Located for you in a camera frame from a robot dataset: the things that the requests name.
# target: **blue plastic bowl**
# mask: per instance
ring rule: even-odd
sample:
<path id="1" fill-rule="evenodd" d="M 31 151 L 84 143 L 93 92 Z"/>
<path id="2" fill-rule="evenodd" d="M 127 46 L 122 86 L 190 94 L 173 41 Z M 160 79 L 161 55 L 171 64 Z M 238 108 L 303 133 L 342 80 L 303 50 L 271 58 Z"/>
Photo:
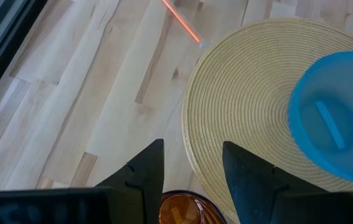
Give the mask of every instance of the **blue plastic bowl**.
<path id="1" fill-rule="evenodd" d="M 353 181 L 353 52 L 325 56 L 309 67 L 291 94 L 288 122 L 309 159 Z"/>

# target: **light wood grain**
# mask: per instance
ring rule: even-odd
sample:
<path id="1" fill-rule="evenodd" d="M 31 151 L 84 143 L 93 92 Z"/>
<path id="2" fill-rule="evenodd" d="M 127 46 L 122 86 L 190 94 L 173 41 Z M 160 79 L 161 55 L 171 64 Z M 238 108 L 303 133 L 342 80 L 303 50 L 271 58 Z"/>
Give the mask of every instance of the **light wood grain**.
<path id="1" fill-rule="evenodd" d="M 0 189 L 94 186 L 156 138 L 164 191 L 206 195 L 181 102 L 205 50 L 242 24 L 325 22 L 353 35 L 353 0 L 180 0 L 202 49 L 160 0 L 49 0 L 0 81 Z"/>

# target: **woven texture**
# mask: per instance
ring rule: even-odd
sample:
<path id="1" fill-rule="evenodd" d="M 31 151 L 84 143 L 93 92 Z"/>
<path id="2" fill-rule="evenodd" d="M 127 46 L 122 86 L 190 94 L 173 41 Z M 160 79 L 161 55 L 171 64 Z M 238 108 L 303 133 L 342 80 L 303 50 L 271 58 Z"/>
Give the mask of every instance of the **woven texture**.
<path id="1" fill-rule="evenodd" d="M 288 128 L 289 96 L 317 59 L 353 50 L 353 37 L 303 19 L 274 19 L 242 27 L 212 46 L 189 80 L 182 112 L 191 165 L 211 199 L 238 221 L 222 165 L 232 141 L 329 191 L 353 183 L 314 165 Z"/>

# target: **round placemat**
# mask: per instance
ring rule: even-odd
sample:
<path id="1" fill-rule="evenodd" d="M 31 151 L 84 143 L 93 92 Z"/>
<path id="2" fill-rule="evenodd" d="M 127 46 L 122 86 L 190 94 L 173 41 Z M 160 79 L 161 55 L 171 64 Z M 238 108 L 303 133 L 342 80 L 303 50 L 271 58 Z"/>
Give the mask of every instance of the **round placemat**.
<path id="1" fill-rule="evenodd" d="M 232 141 L 328 191 L 353 183 L 314 165 L 288 128 L 289 96 L 317 59 L 353 50 L 353 36 L 304 19 L 244 26 L 213 45 L 194 69 L 183 102 L 182 129 L 194 172 L 211 199 L 238 221 L 222 164 Z"/>

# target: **black plastic piece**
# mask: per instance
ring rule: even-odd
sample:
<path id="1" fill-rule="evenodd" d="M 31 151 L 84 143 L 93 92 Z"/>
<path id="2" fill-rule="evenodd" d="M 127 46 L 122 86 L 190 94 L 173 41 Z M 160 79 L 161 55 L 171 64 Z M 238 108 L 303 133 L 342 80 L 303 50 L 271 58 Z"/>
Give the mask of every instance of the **black plastic piece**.
<path id="1" fill-rule="evenodd" d="M 0 192 L 0 223 L 158 223 L 164 141 L 91 189 Z"/>
<path id="2" fill-rule="evenodd" d="M 329 193 L 232 142 L 223 162 L 241 223 L 353 223 L 353 192 Z"/>

